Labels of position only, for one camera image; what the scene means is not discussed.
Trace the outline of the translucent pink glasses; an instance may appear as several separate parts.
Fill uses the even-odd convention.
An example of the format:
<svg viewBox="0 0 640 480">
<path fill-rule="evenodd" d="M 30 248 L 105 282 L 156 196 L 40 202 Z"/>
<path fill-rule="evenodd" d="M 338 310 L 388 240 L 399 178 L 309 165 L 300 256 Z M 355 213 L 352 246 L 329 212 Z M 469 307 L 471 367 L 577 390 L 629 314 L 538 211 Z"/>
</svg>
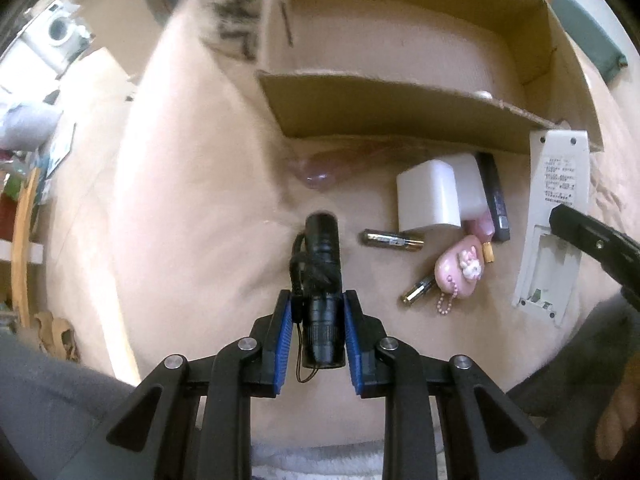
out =
<svg viewBox="0 0 640 480">
<path fill-rule="evenodd" d="M 396 157 L 397 148 L 392 144 L 360 144 L 354 148 L 336 148 L 308 156 L 291 156 L 286 160 L 286 168 L 306 188 L 326 191 Z"/>
</svg>

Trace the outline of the white earbuds case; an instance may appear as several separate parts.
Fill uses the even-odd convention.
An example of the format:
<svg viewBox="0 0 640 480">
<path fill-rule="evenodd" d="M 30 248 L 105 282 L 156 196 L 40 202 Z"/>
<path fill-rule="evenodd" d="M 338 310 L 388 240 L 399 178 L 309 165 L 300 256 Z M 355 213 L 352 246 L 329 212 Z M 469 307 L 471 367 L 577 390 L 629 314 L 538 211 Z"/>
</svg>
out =
<svg viewBox="0 0 640 480">
<path fill-rule="evenodd" d="M 401 232 L 461 228 L 488 211 L 480 168 L 470 153 L 421 162 L 398 174 L 396 188 Z"/>
</svg>

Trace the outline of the wooden chair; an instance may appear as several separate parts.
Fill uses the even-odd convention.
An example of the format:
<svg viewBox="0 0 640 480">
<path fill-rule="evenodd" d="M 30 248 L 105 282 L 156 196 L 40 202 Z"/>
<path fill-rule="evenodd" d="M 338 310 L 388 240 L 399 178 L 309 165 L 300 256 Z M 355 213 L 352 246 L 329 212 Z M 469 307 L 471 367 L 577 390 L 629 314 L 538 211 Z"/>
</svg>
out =
<svg viewBox="0 0 640 480">
<path fill-rule="evenodd" d="M 21 186 L 14 220 L 11 244 L 11 297 L 12 307 L 18 314 L 21 326 L 30 327 L 28 302 L 28 264 L 30 255 L 30 233 L 40 168 L 36 167 Z"/>
</svg>

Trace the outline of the cardboard box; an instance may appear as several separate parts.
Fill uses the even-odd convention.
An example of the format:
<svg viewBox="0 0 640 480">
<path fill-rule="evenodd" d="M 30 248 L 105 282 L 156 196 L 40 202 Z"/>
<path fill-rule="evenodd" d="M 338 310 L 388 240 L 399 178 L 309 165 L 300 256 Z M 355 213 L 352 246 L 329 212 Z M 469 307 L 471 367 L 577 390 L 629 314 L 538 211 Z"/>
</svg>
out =
<svg viewBox="0 0 640 480">
<path fill-rule="evenodd" d="M 264 0 L 257 78 L 282 132 L 403 134 L 525 153 L 567 126 L 603 146 L 547 0 Z"/>
</svg>

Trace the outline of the pink plush keychain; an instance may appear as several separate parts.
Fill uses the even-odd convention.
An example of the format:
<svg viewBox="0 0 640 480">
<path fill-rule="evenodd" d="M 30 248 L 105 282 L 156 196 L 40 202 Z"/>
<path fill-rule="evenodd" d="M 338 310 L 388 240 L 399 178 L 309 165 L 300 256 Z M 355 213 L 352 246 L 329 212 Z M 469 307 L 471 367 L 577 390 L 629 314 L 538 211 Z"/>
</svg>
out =
<svg viewBox="0 0 640 480">
<path fill-rule="evenodd" d="M 484 273 L 482 244 L 474 235 L 467 235 L 443 252 L 434 267 L 439 298 L 436 311 L 447 315 L 456 300 L 472 296 Z"/>
</svg>

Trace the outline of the black gold AA battery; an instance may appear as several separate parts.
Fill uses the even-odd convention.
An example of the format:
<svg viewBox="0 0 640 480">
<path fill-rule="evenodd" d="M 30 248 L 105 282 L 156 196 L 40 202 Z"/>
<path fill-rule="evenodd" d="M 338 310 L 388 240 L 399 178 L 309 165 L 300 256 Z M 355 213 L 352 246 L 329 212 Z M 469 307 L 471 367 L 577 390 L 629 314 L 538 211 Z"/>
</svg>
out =
<svg viewBox="0 0 640 480">
<path fill-rule="evenodd" d="M 359 234 L 364 246 L 390 248 L 417 252 L 424 247 L 424 240 L 404 233 L 386 232 L 366 229 Z"/>
</svg>

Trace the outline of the white washing machine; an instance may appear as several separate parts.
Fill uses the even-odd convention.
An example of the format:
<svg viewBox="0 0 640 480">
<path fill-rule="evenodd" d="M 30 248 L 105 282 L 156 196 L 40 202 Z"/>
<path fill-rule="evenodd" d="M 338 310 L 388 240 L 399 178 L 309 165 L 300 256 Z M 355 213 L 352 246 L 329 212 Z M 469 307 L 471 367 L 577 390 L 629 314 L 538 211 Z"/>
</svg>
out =
<svg viewBox="0 0 640 480">
<path fill-rule="evenodd" d="M 62 3 L 55 1 L 35 18 L 26 32 L 34 50 L 58 72 L 90 47 L 93 34 Z"/>
</svg>

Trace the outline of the white air conditioner remote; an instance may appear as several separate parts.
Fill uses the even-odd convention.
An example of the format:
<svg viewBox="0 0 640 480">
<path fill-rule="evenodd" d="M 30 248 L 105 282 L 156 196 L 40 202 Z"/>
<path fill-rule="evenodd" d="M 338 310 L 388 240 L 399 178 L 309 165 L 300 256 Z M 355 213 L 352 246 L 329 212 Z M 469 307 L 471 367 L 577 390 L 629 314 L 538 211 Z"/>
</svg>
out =
<svg viewBox="0 0 640 480">
<path fill-rule="evenodd" d="M 588 209 L 588 134 L 535 131 L 529 137 L 530 182 L 525 242 L 514 308 L 559 327 L 577 281 L 582 253 L 561 233 L 562 214 Z"/>
</svg>

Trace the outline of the pink lipstick tube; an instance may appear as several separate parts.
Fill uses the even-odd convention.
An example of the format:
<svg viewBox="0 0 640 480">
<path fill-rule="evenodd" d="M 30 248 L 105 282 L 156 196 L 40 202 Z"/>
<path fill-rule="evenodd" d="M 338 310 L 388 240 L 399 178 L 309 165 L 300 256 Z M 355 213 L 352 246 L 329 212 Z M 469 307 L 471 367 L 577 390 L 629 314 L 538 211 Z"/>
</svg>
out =
<svg viewBox="0 0 640 480">
<path fill-rule="evenodd" d="M 482 245 L 483 257 L 486 263 L 495 262 L 494 248 L 492 248 L 492 239 L 495 235 L 494 220 L 492 220 L 489 209 L 484 214 L 474 220 L 465 220 L 463 222 L 465 232 L 474 235 Z"/>
</svg>

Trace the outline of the black flashlight with strap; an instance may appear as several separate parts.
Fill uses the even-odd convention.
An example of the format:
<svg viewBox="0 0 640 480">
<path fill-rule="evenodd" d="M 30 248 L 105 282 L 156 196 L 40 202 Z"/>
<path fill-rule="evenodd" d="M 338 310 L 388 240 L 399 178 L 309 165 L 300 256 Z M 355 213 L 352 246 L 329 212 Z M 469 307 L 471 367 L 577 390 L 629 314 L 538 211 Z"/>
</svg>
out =
<svg viewBox="0 0 640 480">
<path fill-rule="evenodd" d="M 318 211 L 306 219 L 294 240 L 288 270 L 298 337 L 295 376 L 306 384 L 320 370 L 345 365 L 345 307 L 334 214 Z"/>
</svg>

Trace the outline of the black rectangular lighter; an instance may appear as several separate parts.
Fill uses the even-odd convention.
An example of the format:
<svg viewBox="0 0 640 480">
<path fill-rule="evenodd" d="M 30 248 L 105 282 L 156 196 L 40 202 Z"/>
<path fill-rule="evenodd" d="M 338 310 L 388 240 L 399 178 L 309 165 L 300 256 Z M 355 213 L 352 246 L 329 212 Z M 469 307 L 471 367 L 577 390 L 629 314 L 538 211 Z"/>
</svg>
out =
<svg viewBox="0 0 640 480">
<path fill-rule="evenodd" d="M 477 152 L 475 158 L 483 181 L 488 209 L 494 222 L 494 240 L 499 243 L 507 242 L 511 238 L 510 222 L 495 157 L 487 152 Z"/>
</svg>

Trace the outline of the black white patterned fleece blanket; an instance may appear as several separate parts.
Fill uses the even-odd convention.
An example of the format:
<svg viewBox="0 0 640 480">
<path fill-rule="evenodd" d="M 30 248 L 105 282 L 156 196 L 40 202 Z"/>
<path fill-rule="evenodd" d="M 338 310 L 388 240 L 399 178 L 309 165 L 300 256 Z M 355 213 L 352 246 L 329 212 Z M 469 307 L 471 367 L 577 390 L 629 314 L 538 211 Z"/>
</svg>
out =
<svg viewBox="0 0 640 480">
<path fill-rule="evenodd" d="M 262 0 L 198 0 L 198 36 L 230 58 L 254 62 Z"/>
</svg>

